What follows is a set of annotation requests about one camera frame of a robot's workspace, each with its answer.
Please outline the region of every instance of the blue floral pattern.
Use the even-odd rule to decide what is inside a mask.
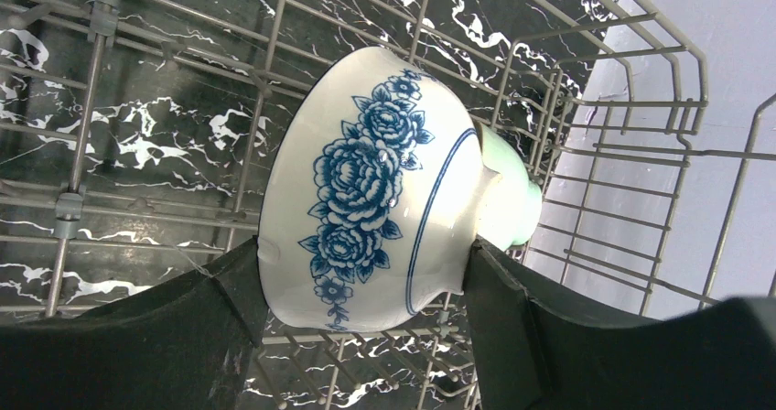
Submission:
[[[415,147],[434,140],[423,129],[425,112],[416,109],[422,97],[417,81],[424,77],[433,79],[405,69],[375,86],[372,97],[352,96],[358,122],[342,121],[343,137],[313,162],[318,203],[307,214],[320,225],[299,245],[313,253],[310,274],[315,295],[331,305],[331,329],[347,330],[342,304],[353,296],[348,284],[366,284],[375,268],[390,268],[383,241],[402,238],[388,216],[402,194],[404,172],[422,168]]]

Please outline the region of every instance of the rack clip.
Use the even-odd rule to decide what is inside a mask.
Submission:
[[[83,214],[83,197],[86,186],[81,185],[78,193],[67,190],[59,194],[54,213],[57,223],[54,225],[54,236],[60,239],[73,239],[78,232],[78,224]]]
[[[113,47],[115,41],[116,29],[119,25],[118,5],[121,0],[94,0],[92,6],[92,17],[89,23],[89,42],[94,42],[97,35],[106,37],[105,46]],[[110,8],[102,10],[102,6],[107,5]]]

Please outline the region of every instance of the white bowl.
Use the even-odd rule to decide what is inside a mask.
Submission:
[[[493,178],[453,92],[389,50],[351,53],[273,165],[259,225],[269,307],[291,326],[376,331],[460,293]]]

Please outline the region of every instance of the light green bowl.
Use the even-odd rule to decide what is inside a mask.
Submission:
[[[515,150],[485,124],[475,122],[482,163],[501,181],[485,195],[478,234],[502,250],[526,243],[542,213],[542,190],[528,178]]]

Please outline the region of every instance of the dishwasher rack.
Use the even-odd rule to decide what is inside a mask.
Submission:
[[[555,232],[560,232],[568,236],[570,243],[565,249],[566,256],[550,254],[546,250],[536,248],[535,245],[532,245],[531,243],[526,244],[524,247],[510,250],[512,256],[517,259],[526,259],[526,257],[530,257],[531,254],[543,254],[559,260],[560,262],[564,263],[564,272],[559,281],[560,283],[565,282],[569,267],[575,266],[578,268],[583,268],[591,273],[602,275],[614,282],[628,286],[635,286],[636,289],[639,289],[643,292],[643,301],[640,310],[641,314],[644,314],[647,310],[654,286],[661,286],[682,296],[697,300],[699,302],[700,308],[702,308],[704,305],[714,304],[717,302],[710,296],[711,288],[714,283],[719,258],[725,244],[728,227],[735,213],[741,183],[745,178],[748,163],[750,160],[776,160],[775,155],[753,152],[754,141],[759,130],[758,123],[760,116],[768,106],[776,101],[776,96],[769,98],[769,100],[766,101],[755,113],[749,132],[749,140],[744,151],[701,151],[692,148],[691,143],[687,141],[685,137],[698,134],[700,125],[703,120],[703,113],[707,105],[708,94],[706,79],[706,58],[702,51],[698,49],[689,38],[683,35],[682,32],[679,31],[667,18],[665,18],[657,9],[657,7],[649,0],[633,0],[643,10],[643,13],[639,15],[629,15],[618,5],[615,0],[590,0],[591,3],[596,2],[601,5],[608,12],[610,12],[610,15],[608,15],[607,19],[605,20],[587,23],[577,22],[567,13],[564,13],[561,9],[547,0],[530,0],[533,4],[543,9],[546,14],[558,19],[563,24],[565,24],[565,26],[563,28],[547,30],[542,33],[528,34],[514,38],[511,43],[511,48],[508,52],[508,58],[506,60],[495,59],[491,56],[488,56],[485,53],[466,44],[465,42],[446,35],[424,22],[429,4],[433,3],[434,0],[422,0],[417,16],[409,15],[405,11],[398,9],[396,6],[391,5],[383,0],[362,0],[371,4],[383,14],[400,18],[411,26],[412,41],[406,48],[395,45],[392,42],[382,39],[382,37],[378,37],[369,32],[360,30],[353,25],[343,22],[337,17],[319,11],[316,8],[301,3],[297,0],[275,0],[275,5],[273,6],[275,10],[275,17],[272,25],[272,31],[269,36],[265,36],[255,31],[235,25],[229,22],[227,19],[217,18],[215,16],[199,12],[193,8],[171,0],[146,0],[150,3],[158,5],[160,8],[169,9],[170,11],[176,12],[185,18],[190,18],[197,21],[211,23],[218,27],[227,28],[233,34],[240,35],[243,38],[250,40],[251,42],[259,43],[260,45],[265,46],[266,57],[263,60],[258,61],[256,64],[251,64],[248,61],[243,60],[234,60],[216,52],[199,48],[190,42],[175,40],[164,34],[157,33],[152,29],[133,26],[126,21],[117,20],[117,17],[114,15],[114,9],[119,7],[119,0],[96,0],[92,9],[83,8],[80,5],[74,5],[64,0],[26,1],[30,4],[33,4],[34,6],[27,8],[17,4],[0,3],[0,9],[5,11],[5,15],[7,15],[7,21],[12,28],[22,29],[37,21],[42,21],[46,24],[47,27],[62,27],[70,31],[81,33],[84,36],[89,37],[90,42],[92,42],[92,58],[88,69],[88,76],[84,80],[66,79],[55,74],[47,74],[41,70],[35,70],[34,68],[18,67],[17,65],[4,62],[0,63],[0,70],[15,73],[16,75],[24,77],[58,82],[62,85],[71,87],[72,89],[83,91],[81,125],[78,128],[77,134],[75,135],[52,129],[42,129],[26,124],[0,122],[0,130],[18,131],[27,133],[30,136],[51,137],[75,144],[70,179],[65,189],[62,189],[60,186],[53,184],[40,185],[7,179],[0,180],[0,204],[44,210],[55,210],[57,218],[60,221],[63,221],[61,223],[61,227],[55,231],[59,237],[34,237],[17,235],[0,236],[0,241],[8,243],[57,245],[56,255],[53,259],[53,272],[50,280],[50,293],[48,295],[48,301],[46,304],[41,305],[40,307],[2,306],[0,307],[0,311],[3,312],[35,312],[43,310],[46,317],[51,317],[55,315],[57,311],[79,312],[85,308],[89,308],[61,306],[59,304],[63,272],[67,266],[68,250],[71,247],[122,247],[128,249],[143,248],[148,250],[157,250],[160,252],[171,252],[173,254],[184,253],[218,255],[224,253],[224,251],[230,250],[235,245],[235,233],[238,231],[256,231],[256,220],[259,215],[258,208],[245,207],[243,204],[243,193],[245,192],[248,167],[251,163],[252,156],[254,155],[252,149],[246,148],[242,155],[242,171],[239,177],[239,184],[233,198],[225,206],[208,206],[175,200],[152,198],[137,199],[116,193],[84,190],[82,183],[84,156],[88,137],[90,134],[91,119],[89,117],[92,116],[94,111],[94,96],[97,85],[100,82],[100,71],[103,65],[104,55],[107,51],[110,51],[110,47],[112,46],[126,47],[136,50],[138,53],[155,56],[167,64],[178,64],[179,66],[185,66],[193,70],[201,70],[234,81],[253,85],[255,87],[256,101],[255,107],[253,109],[253,120],[249,131],[249,142],[247,144],[247,146],[253,146],[253,141],[259,125],[259,118],[261,116],[263,106],[265,106],[267,102],[271,102],[273,98],[276,97],[276,95],[282,95],[301,101],[305,97],[307,91],[312,88],[312,85],[308,82],[304,82],[299,79],[293,79],[277,72],[274,68],[275,54],[284,52],[286,54],[294,55],[295,57],[308,59],[309,61],[319,64],[322,67],[327,67],[333,63],[332,60],[322,58],[314,52],[295,47],[290,43],[282,41],[279,32],[281,30],[281,25],[284,19],[284,13],[289,9],[297,9],[304,15],[309,15],[310,20],[324,21],[334,27],[340,27],[341,29],[348,30],[362,38],[365,42],[368,41],[373,45],[381,45],[391,49],[395,53],[406,58],[406,60],[409,62],[417,64],[426,70],[430,70],[432,73],[438,75],[444,82],[459,83],[470,88],[478,89],[479,91],[485,92],[489,96],[492,96],[492,112],[488,114],[473,113],[471,115],[472,119],[489,124],[495,129],[501,131],[503,134],[513,133],[517,134],[518,137],[530,140],[530,151],[526,154],[524,162],[529,174],[542,186],[543,191],[547,190],[548,185],[552,182],[553,179],[573,180],[585,184],[585,196],[583,197],[581,204],[569,204],[555,200],[545,200],[544,202],[544,204],[550,205],[565,205],[566,207],[577,210],[577,222],[576,227],[573,230],[558,229],[556,227],[545,224],[541,224],[539,227],[540,229],[554,230]],[[90,22],[88,27],[81,23],[84,20]],[[648,22],[652,24],[652,27],[658,27],[662,32],[664,32],[664,34],[670,36],[678,44],[663,44],[661,39],[657,38],[655,34],[653,34],[647,27],[644,26],[644,24]],[[617,51],[616,49],[606,45],[599,37],[590,33],[593,30],[603,30],[608,29],[609,27],[628,27],[633,33],[643,39],[643,41],[647,44],[647,48]],[[588,41],[596,49],[598,49],[598,51],[594,54],[559,59],[555,61],[553,67],[549,70],[526,70],[525,67],[516,66],[514,59],[517,53],[517,49],[522,43],[547,38],[562,37],[566,35],[582,37],[584,40]],[[467,52],[472,58],[476,58],[480,61],[491,64],[501,73],[500,77],[498,78],[499,88],[493,89],[481,82],[473,81],[472,79],[463,76],[448,67],[421,56],[418,52],[419,42],[428,36],[434,36],[438,39],[443,39],[458,49]],[[679,70],[677,54],[688,54],[697,62],[697,67],[693,75],[698,78],[699,90],[693,96],[687,97],[683,95],[681,85],[685,73]],[[665,83],[672,86],[672,100],[639,100],[638,92],[633,85],[634,73],[632,72],[631,64],[629,63],[628,58],[645,56],[661,57],[666,59],[670,64],[672,71],[671,77],[670,79],[665,80]],[[581,99],[581,95],[574,95],[567,89],[566,85],[564,84],[564,65],[584,61],[592,62],[603,59],[615,60],[624,69],[628,84],[628,88],[626,90],[626,100],[583,100]],[[520,78],[530,79],[533,82],[540,82],[540,84],[544,86],[544,94],[542,97],[536,99],[521,96],[517,93],[507,92],[508,84],[512,80]],[[534,116],[535,124],[533,127],[529,126],[529,128],[526,129],[519,126],[518,124],[510,122],[509,119],[505,117],[505,103],[522,103],[528,109],[530,109],[530,112]],[[601,125],[593,125],[589,123],[573,123],[572,119],[568,117],[579,106],[595,109],[598,109],[599,107],[606,108],[607,111],[604,123]],[[631,115],[634,112],[640,109],[652,108],[666,110],[664,126],[640,127],[632,123]],[[624,117],[621,121],[616,123],[612,118],[615,110],[624,111]],[[599,139],[595,144],[594,150],[578,149],[564,145],[565,135],[575,128],[598,131]],[[648,146],[624,146],[606,143],[606,134],[626,134],[628,132],[655,133],[663,134],[665,137],[675,137],[684,146],[684,149]],[[682,156],[682,159],[665,159],[662,156],[657,156],[663,154],[679,155]],[[587,177],[577,178],[555,173],[555,165],[561,156],[592,157],[593,163]],[[690,166],[689,159],[693,156],[725,156],[740,158],[741,160],[734,189],[730,198],[730,202],[727,206],[726,217],[723,221],[723,225],[720,228],[720,234],[714,253],[714,259],[709,265],[706,283],[702,292],[693,292],[681,288],[680,286],[672,285],[659,277],[663,247],[665,244],[665,239],[671,230],[670,227],[674,215],[675,203],[678,200],[680,191],[683,186],[684,173]],[[635,162],[639,164],[654,164],[676,167],[678,169],[678,174],[676,175],[676,180],[673,185],[674,190],[670,192],[657,192],[651,189],[642,189],[639,187],[625,186],[617,183],[598,180],[595,176],[596,162],[603,159],[615,159]],[[625,217],[616,213],[590,209],[586,206],[586,202],[587,193],[591,187],[607,187],[622,192],[643,193],[669,199],[671,201],[670,208],[665,217],[665,222],[662,224],[649,223],[646,221]],[[130,206],[125,210],[116,209],[114,207],[108,207],[107,205],[94,203],[93,200],[95,199],[122,201],[123,203],[130,204]],[[165,212],[161,213],[143,210],[146,205],[164,208]],[[194,217],[176,213],[176,210],[182,209],[205,210],[210,212],[212,215],[209,217]],[[614,243],[607,243],[595,237],[580,234],[578,229],[583,214],[590,212],[604,217],[610,217],[612,219],[633,222],[640,225],[644,229],[655,229],[659,231],[661,239],[657,250],[654,252],[654,254],[645,254],[642,252],[623,248],[622,246]],[[164,244],[140,244],[111,241],[97,242],[93,240],[76,240],[70,237],[70,235],[68,235],[68,225],[72,225],[71,222],[77,221],[80,217],[88,217],[91,214],[112,215],[114,217],[121,217],[127,220],[139,218],[151,221],[167,221],[174,223],[179,222],[200,226],[210,226],[215,229],[227,229],[228,237],[226,244],[220,248],[198,246],[176,247]],[[648,261],[652,262],[651,271],[647,275],[641,274],[627,268],[620,267],[616,264],[581,254],[575,251],[575,244],[577,244],[579,241],[597,243],[603,247],[609,247],[620,252],[647,259]],[[588,264],[582,265],[579,261],[572,261],[571,257],[586,261]],[[615,273],[619,271],[624,275],[639,278],[640,280],[646,282],[646,286],[634,285],[632,282],[625,280],[618,275],[612,274],[611,271],[605,272],[600,268],[612,270]],[[776,292],[776,278],[774,278],[774,282],[771,284],[771,290],[769,294],[774,295],[774,292]],[[309,390],[309,396],[312,399],[312,402],[317,402],[321,405],[324,405],[324,408],[326,409],[329,409],[332,406],[334,393],[324,394],[322,389],[326,389],[326,387],[322,386],[321,384],[315,384],[306,373],[306,370],[300,365],[298,359],[296,358],[300,351],[300,343],[323,343],[325,348],[325,355],[335,364],[333,374],[330,379],[330,384],[328,385],[328,389],[326,389],[330,392],[335,391],[340,387],[338,384],[343,383],[343,377],[347,380],[347,386],[343,385],[343,388],[350,388],[352,390],[363,386],[364,379],[357,378],[341,362],[343,352],[345,351],[348,344],[355,345],[357,347],[356,351],[363,358],[369,361],[373,361],[373,357],[370,356],[369,351],[367,350],[368,345],[372,344],[372,340],[383,342],[388,341],[389,344],[386,345],[388,353],[390,353],[399,362],[405,365],[407,369],[422,384],[420,398],[417,404],[418,410],[424,408],[427,389],[434,389],[436,394],[442,394],[446,397],[462,396],[463,407],[474,409],[479,404],[477,375],[474,371],[474,360],[472,357],[470,340],[468,340],[465,335],[458,333],[459,329],[457,326],[450,326],[449,314],[451,311],[454,313],[456,311],[461,314],[464,313],[464,311],[457,310],[454,307],[454,304],[455,298],[451,297],[451,295],[447,295],[446,297],[440,299],[438,303],[432,304],[424,311],[425,314],[436,317],[436,327],[427,327],[421,329],[397,329],[374,335],[338,334],[327,332],[320,332],[319,334],[314,335],[295,335],[289,333],[283,336],[267,337],[264,343],[267,345],[288,345],[289,360],[292,364],[294,364],[297,373],[302,378],[303,383]],[[411,362],[404,358],[400,351],[394,347],[394,339],[404,337],[411,337],[414,339],[415,350],[417,353],[422,354],[427,361],[426,367],[424,369],[420,369],[414,366]],[[440,348],[446,349],[445,354],[439,351]],[[263,353],[258,354],[258,358],[260,359],[263,355]],[[451,360],[452,357],[456,357],[456,360],[462,360],[463,362],[460,365],[455,365]],[[398,388],[398,382],[392,378],[391,375],[387,373],[379,363],[373,362],[372,366],[377,374],[384,379],[385,384],[388,384],[393,389]],[[263,390],[267,391],[267,395],[274,400],[277,408],[285,408],[287,406],[288,394],[282,393],[276,389],[272,383],[271,378],[262,368],[262,364],[260,362],[257,362],[257,368],[258,372],[260,373],[259,378],[253,380],[252,383],[248,385],[248,387],[251,388],[256,385],[257,387],[263,388]],[[453,381],[460,380],[464,383],[464,385],[452,393],[447,392],[432,382],[432,377],[437,374],[446,375]]]

